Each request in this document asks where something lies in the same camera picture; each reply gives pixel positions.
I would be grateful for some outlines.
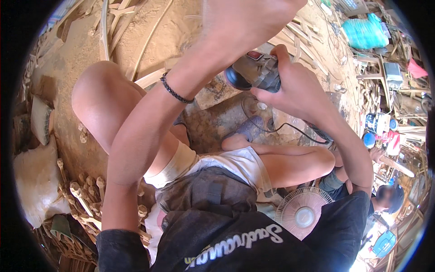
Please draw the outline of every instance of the black braided bracelet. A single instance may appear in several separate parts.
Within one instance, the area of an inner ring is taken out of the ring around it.
[[[167,75],[167,72],[164,73],[163,76],[160,78],[160,80],[161,80],[161,82],[163,83],[163,86],[166,88],[166,90],[167,90],[167,91],[168,91],[168,92],[169,92],[173,97],[175,97],[176,99],[180,100],[181,102],[186,103],[186,104],[192,104],[193,101],[194,101],[195,99],[187,100],[187,99],[185,99],[185,98],[182,98],[182,97],[179,96],[176,92],[174,92],[174,90],[172,90],[172,89],[169,87],[169,85],[168,85],[167,82],[166,82],[166,75]]]

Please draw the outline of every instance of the white shorts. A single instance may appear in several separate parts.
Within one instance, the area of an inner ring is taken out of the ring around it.
[[[211,166],[227,169],[251,186],[257,194],[272,189],[266,167],[250,146],[219,155],[199,156],[179,141],[178,149],[166,167],[157,175],[145,174],[144,179],[146,183],[162,188],[178,178]]]

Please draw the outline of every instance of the knee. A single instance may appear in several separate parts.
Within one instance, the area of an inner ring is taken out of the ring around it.
[[[334,154],[326,148],[316,147],[317,165],[321,176],[329,174],[335,166]]]
[[[99,61],[86,68],[74,85],[71,104],[76,114],[83,103],[98,100],[108,91],[114,80],[123,77],[119,66],[111,61]]]

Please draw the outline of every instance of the power cord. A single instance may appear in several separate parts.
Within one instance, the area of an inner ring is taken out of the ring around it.
[[[254,123],[254,122],[250,119],[251,117],[248,116],[248,114],[246,113],[245,107],[244,107],[244,103],[243,103],[243,102],[244,102],[245,100],[247,100],[248,98],[249,98],[249,97],[244,97],[244,98],[240,101],[240,106],[241,106],[241,108],[242,108],[242,110],[243,110],[243,113],[244,113],[244,114],[246,115],[246,117],[248,118],[248,120],[251,121],[251,123],[253,123],[254,126],[256,126],[259,130],[261,130],[261,131],[263,131],[263,132],[266,132],[266,133],[274,133],[274,132],[277,132],[278,130],[282,129],[284,125],[288,125],[288,126],[294,128],[295,130],[299,131],[300,133],[302,133],[302,135],[304,135],[305,137],[307,137],[308,139],[310,139],[310,141],[313,141],[313,142],[315,142],[315,143],[317,143],[317,144],[330,144],[330,143],[331,143],[330,141],[325,141],[325,142],[317,141],[317,140],[311,138],[310,136],[308,136],[305,132],[303,132],[303,131],[300,130],[299,128],[297,128],[297,127],[295,127],[295,126],[293,126],[292,124],[289,124],[289,123],[283,123],[279,128],[274,129],[274,130],[272,130],[272,131],[265,130],[265,129],[263,129],[263,128],[257,126],[257,124]]]

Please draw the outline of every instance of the gray shorts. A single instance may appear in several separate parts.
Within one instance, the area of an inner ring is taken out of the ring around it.
[[[334,200],[336,196],[342,191],[344,182],[339,180],[335,174],[337,167],[326,176],[320,179],[319,188],[327,192]]]

